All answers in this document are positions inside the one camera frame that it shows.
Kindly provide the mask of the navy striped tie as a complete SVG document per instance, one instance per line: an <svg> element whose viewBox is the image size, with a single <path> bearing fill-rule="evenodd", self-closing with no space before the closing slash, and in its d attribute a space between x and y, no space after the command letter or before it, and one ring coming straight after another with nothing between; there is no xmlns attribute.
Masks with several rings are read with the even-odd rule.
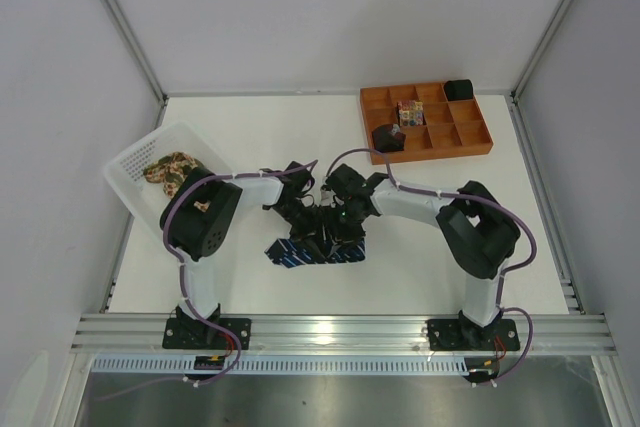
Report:
<svg viewBox="0 0 640 427"><path fill-rule="evenodd" d="M326 252L313 252L304 242L279 238L265 250L265 255L274 265L287 269L305 265L351 264L366 259L364 239L347 245L327 241L324 246L328 248Z"/></svg>

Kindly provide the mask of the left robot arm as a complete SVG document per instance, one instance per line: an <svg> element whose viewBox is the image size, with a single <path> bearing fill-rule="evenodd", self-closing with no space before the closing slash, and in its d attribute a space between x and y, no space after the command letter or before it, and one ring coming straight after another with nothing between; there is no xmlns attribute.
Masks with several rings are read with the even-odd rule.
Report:
<svg viewBox="0 0 640 427"><path fill-rule="evenodd" d="M220 306L215 269L201 267L203 258L222 246L233 220L250 209L275 211L290 225L289 236L321 258L314 241L320 217L302 202L314 186L314 161L291 163L285 170L260 169L240 174L214 174L197 167L186 177L161 215L162 241L179 264L179 308L189 318L213 327L210 317Z"/></svg>

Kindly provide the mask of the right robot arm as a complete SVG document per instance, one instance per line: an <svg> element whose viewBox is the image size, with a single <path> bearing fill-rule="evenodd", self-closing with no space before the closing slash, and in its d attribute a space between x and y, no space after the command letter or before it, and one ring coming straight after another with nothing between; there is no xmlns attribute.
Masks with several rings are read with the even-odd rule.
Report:
<svg viewBox="0 0 640 427"><path fill-rule="evenodd" d="M393 216L440 230L457 265L465 272L465 300L460 321L486 329L501 317L499 275L521 232L483 184L469 181L456 192L426 192L401 184L389 174L362 177L346 164L329 174L322 191L332 199L327 221L336 243L359 241L362 223L370 216Z"/></svg>

